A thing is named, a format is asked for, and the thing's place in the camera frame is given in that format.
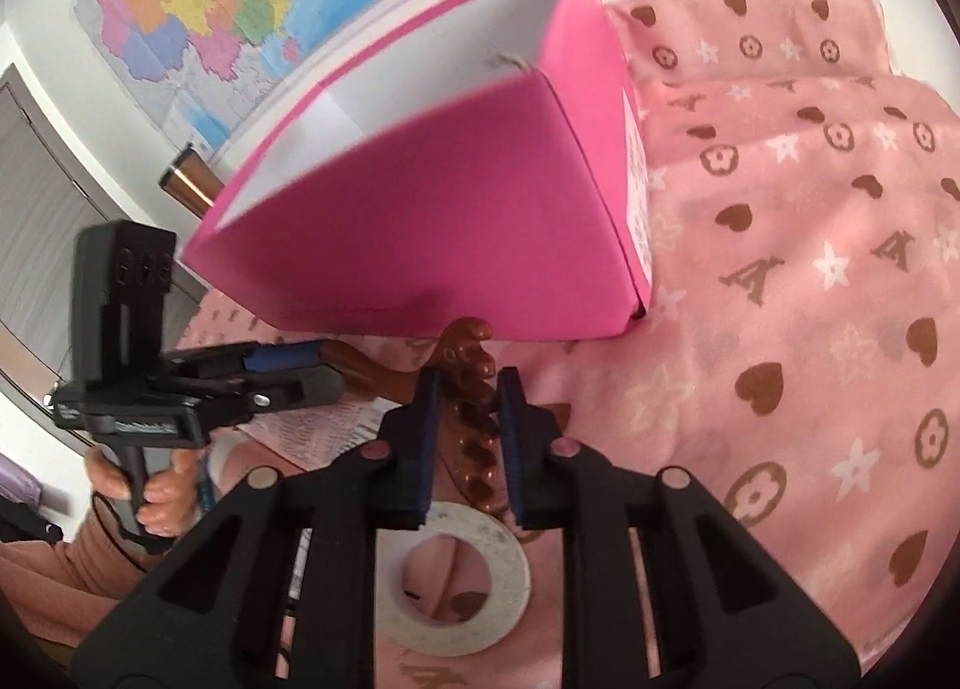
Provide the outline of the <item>pink sweater left forearm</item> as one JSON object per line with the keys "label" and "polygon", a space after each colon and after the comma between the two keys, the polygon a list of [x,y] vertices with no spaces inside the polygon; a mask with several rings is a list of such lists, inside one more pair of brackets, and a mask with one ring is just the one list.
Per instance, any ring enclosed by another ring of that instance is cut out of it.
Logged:
{"label": "pink sweater left forearm", "polygon": [[94,497],[73,540],[2,544],[2,595],[36,639],[76,648],[160,562]]}

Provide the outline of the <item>person's left hand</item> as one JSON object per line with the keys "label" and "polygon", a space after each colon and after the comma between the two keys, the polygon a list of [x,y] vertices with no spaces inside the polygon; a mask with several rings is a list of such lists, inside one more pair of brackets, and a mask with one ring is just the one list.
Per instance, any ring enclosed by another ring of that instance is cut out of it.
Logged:
{"label": "person's left hand", "polygon": [[[137,522],[150,535],[179,538],[195,523],[202,458],[202,450],[174,448],[169,465],[149,478],[143,489],[143,504],[137,507]],[[124,474],[101,448],[86,453],[85,469],[94,492],[116,502],[130,499]]]}

